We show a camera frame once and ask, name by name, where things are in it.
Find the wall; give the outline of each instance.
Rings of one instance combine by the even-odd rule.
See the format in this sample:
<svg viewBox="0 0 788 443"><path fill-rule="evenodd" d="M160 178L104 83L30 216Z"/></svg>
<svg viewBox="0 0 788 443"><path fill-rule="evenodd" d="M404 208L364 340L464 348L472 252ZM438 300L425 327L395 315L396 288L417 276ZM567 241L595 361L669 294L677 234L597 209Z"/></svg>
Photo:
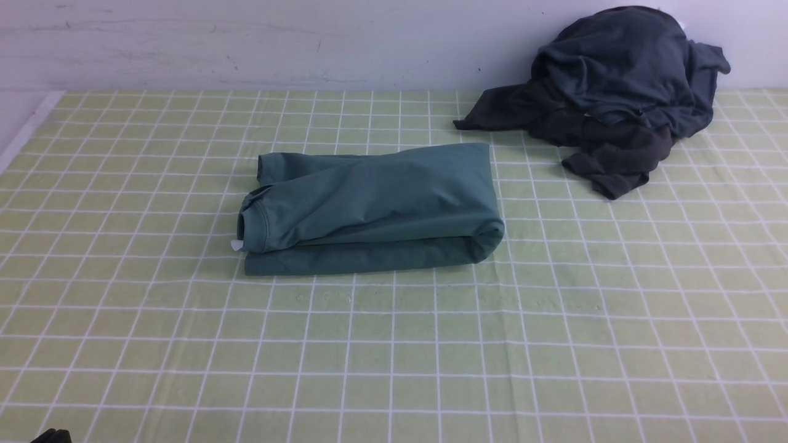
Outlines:
<svg viewBox="0 0 788 443"><path fill-rule="evenodd" d="M5 0L0 88L482 89L620 0ZM733 66L788 86L785 0L663 0Z"/></svg>

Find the folded green t-shirt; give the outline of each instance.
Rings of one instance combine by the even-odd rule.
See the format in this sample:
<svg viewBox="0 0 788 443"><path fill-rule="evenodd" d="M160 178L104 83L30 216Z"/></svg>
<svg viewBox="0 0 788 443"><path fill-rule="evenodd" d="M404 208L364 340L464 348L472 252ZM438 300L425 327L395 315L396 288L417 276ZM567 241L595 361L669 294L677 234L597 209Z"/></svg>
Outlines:
<svg viewBox="0 0 788 443"><path fill-rule="evenodd" d="M274 153L244 199L247 275L353 274L476 263L504 236L489 146L387 155Z"/></svg>

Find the green checkered tablecloth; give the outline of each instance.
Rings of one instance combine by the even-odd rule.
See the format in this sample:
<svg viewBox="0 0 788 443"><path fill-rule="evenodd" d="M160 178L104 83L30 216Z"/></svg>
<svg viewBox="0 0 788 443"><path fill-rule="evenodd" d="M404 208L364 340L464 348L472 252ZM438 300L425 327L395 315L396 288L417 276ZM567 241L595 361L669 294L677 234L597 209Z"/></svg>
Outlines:
<svg viewBox="0 0 788 443"><path fill-rule="evenodd" d="M70 92L0 176L0 441L739 442L788 435L788 91L609 203L476 93ZM259 154L484 142L476 265L243 276Z"/></svg>

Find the black object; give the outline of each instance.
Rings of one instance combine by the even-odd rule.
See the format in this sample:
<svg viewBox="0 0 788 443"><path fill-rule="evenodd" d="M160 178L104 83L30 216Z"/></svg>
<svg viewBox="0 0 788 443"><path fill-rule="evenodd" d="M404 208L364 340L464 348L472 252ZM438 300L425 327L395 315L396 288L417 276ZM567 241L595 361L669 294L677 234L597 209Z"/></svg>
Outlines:
<svg viewBox="0 0 788 443"><path fill-rule="evenodd" d="M649 172L670 154L675 138L630 121L608 126L571 105L550 79L485 91L458 129L524 128L556 146L580 147L561 164L615 200L649 182Z"/></svg>
<svg viewBox="0 0 788 443"><path fill-rule="evenodd" d="M31 443L71 443L71 434L65 429L49 429L36 437Z"/></svg>
<svg viewBox="0 0 788 443"><path fill-rule="evenodd" d="M353 274L480 262L498 246L489 146L387 155L275 153L244 199L246 275Z"/></svg>
<svg viewBox="0 0 788 443"><path fill-rule="evenodd" d="M687 40L670 15L608 9L564 29L539 50L529 83L485 91L455 126L524 128L579 146L563 165L615 199L646 183L677 139L708 126L717 74L728 72L721 48Z"/></svg>

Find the fabric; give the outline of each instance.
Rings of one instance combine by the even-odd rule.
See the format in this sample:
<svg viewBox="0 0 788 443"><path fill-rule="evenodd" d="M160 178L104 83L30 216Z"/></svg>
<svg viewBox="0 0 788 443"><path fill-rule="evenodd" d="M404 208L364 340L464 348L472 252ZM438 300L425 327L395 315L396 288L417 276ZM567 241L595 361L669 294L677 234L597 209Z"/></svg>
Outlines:
<svg viewBox="0 0 788 443"><path fill-rule="evenodd" d="M688 41L671 16L609 9L542 47L528 83L485 91L454 123L580 147L562 165L618 199L648 183L677 139L708 126L717 72L729 71L720 48Z"/></svg>
<svg viewBox="0 0 788 443"><path fill-rule="evenodd" d="M648 183L649 172L675 144L667 126L657 131L633 122L608 126L584 115L549 79L485 91L455 126L488 131L524 128L557 146L580 147L561 164L613 200Z"/></svg>
<svg viewBox="0 0 788 443"><path fill-rule="evenodd" d="M531 66L531 78L548 77L570 102L608 125L666 125L679 138L712 121L720 72L730 72L721 48L688 40L673 17L640 6L575 21Z"/></svg>
<svg viewBox="0 0 788 443"><path fill-rule="evenodd" d="M351 274L476 263L503 238L489 146L258 159L237 238L247 275Z"/></svg>

